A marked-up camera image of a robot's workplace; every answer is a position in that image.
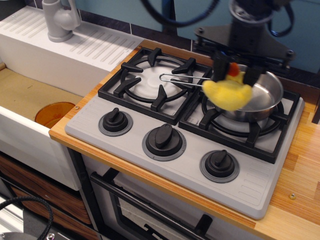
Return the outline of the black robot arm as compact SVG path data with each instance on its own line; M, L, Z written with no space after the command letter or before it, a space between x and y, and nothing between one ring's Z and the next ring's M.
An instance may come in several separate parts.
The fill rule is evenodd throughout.
M260 75L272 72L284 76L296 53L276 39L288 35L295 24L289 0L231 0L232 22L219 26L201 26L195 30L195 49L213 60L213 81L225 79L231 63L246 66L244 83L253 86ZM281 8L289 25L273 30L274 13Z

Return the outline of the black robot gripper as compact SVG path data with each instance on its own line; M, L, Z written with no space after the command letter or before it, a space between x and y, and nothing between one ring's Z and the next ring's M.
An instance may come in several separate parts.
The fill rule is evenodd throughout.
M222 81L231 62L247 66L243 83L253 87L266 71L284 72L296 53L274 39L263 24L233 20L231 24L201 26L194 31L195 49L213 60L214 82Z

